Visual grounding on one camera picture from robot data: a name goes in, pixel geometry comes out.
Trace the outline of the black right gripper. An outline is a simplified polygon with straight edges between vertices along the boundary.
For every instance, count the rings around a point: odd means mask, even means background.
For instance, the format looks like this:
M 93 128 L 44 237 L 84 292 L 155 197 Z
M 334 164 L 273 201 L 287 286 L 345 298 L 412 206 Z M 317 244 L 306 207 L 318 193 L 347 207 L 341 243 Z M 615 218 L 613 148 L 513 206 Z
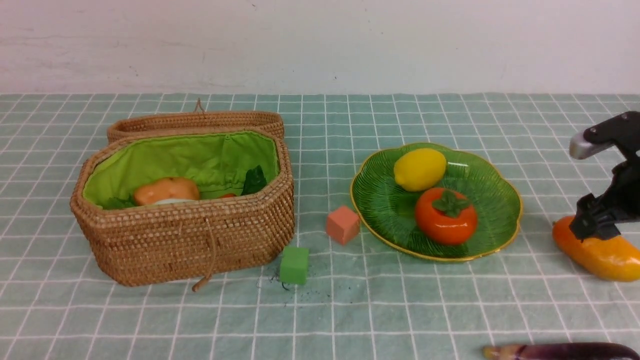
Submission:
M 576 239 L 610 240 L 621 235 L 617 224 L 639 221 L 639 161 L 626 160 L 612 170 L 611 183 L 602 194 L 590 193 L 577 203 L 569 229 Z

